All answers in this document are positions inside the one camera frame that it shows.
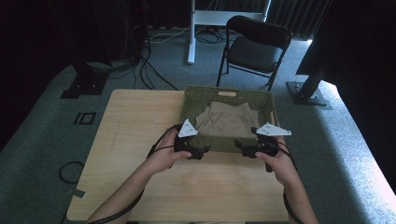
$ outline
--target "desk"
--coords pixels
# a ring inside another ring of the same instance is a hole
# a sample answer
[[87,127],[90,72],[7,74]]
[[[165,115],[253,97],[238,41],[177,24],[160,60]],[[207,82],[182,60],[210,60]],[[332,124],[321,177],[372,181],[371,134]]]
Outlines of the desk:
[[195,25],[219,25],[225,26],[227,21],[236,15],[242,15],[258,21],[266,21],[271,0],[265,1],[262,13],[259,12],[235,12],[235,11],[212,11],[195,10],[195,0],[191,0],[191,37],[189,47],[188,64],[195,62]]
[[[85,197],[73,197],[68,219],[86,220],[122,184],[178,123],[182,100],[183,91],[113,91],[78,182]],[[156,174],[130,220],[286,221],[282,192],[264,162],[208,152]]]

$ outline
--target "person's left hand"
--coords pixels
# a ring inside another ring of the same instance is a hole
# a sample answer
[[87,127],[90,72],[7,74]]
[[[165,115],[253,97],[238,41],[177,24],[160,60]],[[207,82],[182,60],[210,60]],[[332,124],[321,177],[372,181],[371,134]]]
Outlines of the person's left hand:
[[165,138],[161,141],[157,148],[164,147],[163,149],[155,151],[149,156],[143,163],[141,168],[145,168],[151,175],[155,175],[161,171],[170,168],[175,161],[185,159],[191,156],[190,152],[187,151],[174,151],[175,138],[177,136],[177,130],[172,130]]

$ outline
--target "black wall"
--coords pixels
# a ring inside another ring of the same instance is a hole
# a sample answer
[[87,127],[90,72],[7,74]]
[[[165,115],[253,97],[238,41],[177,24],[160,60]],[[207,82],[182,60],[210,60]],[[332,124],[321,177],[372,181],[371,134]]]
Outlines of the black wall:
[[329,52],[324,79],[337,86],[395,191],[396,2],[334,0],[297,73],[314,76]]
[[0,150],[51,80],[76,61],[70,52],[84,63],[140,56],[146,30],[139,7],[140,0],[1,1]]

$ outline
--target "wooden table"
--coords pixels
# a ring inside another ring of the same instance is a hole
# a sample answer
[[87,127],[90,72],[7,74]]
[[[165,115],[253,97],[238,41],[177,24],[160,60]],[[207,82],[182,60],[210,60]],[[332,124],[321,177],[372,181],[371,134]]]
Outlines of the wooden table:
[[[146,158],[161,134],[178,123],[183,91],[115,90],[67,212],[86,220]],[[283,187],[264,162],[210,151],[182,160],[148,183],[135,221],[286,221]]]

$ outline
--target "hand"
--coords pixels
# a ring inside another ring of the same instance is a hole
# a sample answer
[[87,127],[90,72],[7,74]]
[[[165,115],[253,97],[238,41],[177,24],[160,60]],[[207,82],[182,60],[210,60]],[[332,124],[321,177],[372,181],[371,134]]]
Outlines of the hand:
[[[283,136],[276,136],[275,140],[279,143],[285,144],[285,139]],[[282,144],[278,144],[278,146],[289,152],[288,149]],[[287,186],[299,181],[300,177],[298,176],[294,164],[285,153],[279,151],[274,157],[262,152],[256,152],[255,155],[257,158],[260,158],[272,167],[277,181],[279,181],[279,183],[281,183],[283,186]]]
[[161,141],[157,148],[162,148],[155,151],[149,156],[142,164],[141,168],[147,170],[151,175],[155,175],[161,171],[164,171],[171,167],[175,161],[185,159],[191,156],[190,152],[187,151],[174,151],[175,138],[177,136],[177,130],[172,130],[165,138]]

